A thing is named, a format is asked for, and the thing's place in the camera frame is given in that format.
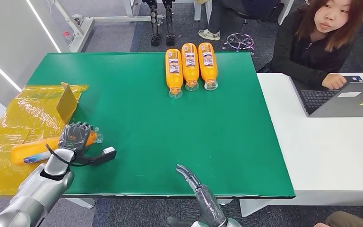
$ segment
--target plastic bottle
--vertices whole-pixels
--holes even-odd
[[[165,56],[166,84],[171,98],[180,98],[183,86],[182,54],[178,49],[169,49]]]
[[[95,142],[102,143],[102,140],[99,129],[95,127],[94,131],[91,131],[90,136],[87,139],[86,146]],[[59,136],[16,145],[12,148],[11,152],[12,163],[17,166],[22,166],[49,159],[51,153],[48,151],[45,144],[48,144],[52,150],[55,150],[58,148],[58,142]]]
[[[218,68],[216,65],[215,52],[212,44],[201,43],[198,46],[199,68],[201,69],[202,79],[205,81],[206,90],[212,91],[218,87],[216,77]]]
[[[186,80],[186,90],[195,91],[198,89],[199,63],[197,48],[194,44],[185,44],[181,48],[183,59],[183,77]]]

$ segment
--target long hair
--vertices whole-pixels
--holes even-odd
[[[328,0],[312,0],[310,5],[299,10],[301,23],[295,35],[301,39],[309,37],[316,29],[314,18],[316,12],[327,4]],[[351,0],[350,10],[348,12],[347,23],[338,30],[329,32],[328,41],[325,46],[325,51],[332,52],[334,49],[339,49],[343,45],[351,42],[356,31],[363,20],[363,0]]]

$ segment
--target green table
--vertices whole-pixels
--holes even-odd
[[[218,198],[292,198],[294,191],[247,52],[216,53],[219,88],[168,96],[164,53],[52,53],[28,85],[88,84],[72,121],[98,126],[115,160],[73,167],[66,195],[193,196],[176,164]]]

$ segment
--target led light strip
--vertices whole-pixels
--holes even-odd
[[[40,15],[38,15],[37,11],[35,10],[34,6],[31,4],[30,0],[26,0],[27,4],[33,11],[34,15],[37,17],[38,22],[40,22],[41,26],[43,27],[44,31],[48,35],[49,39],[51,40],[52,44],[55,46],[58,53],[62,53],[62,51],[59,49],[58,45],[56,44],[55,40],[52,38],[51,33],[49,33],[48,29],[46,28],[45,24],[43,23],[43,20],[41,20]]]
[[[12,79],[0,68],[0,74],[7,80],[9,83],[16,88],[17,91],[22,91],[22,89],[14,82]]]

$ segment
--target yellow plastic sheet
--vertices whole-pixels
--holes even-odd
[[[76,100],[87,87],[70,86]],[[77,104],[72,106],[65,94],[69,95],[69,91],[60,85],[26,86],[8,105],[0,119],[0,195],[14,195],[39,165],[15,166],[10,159],[12,147],[59,136],[69,122]]]

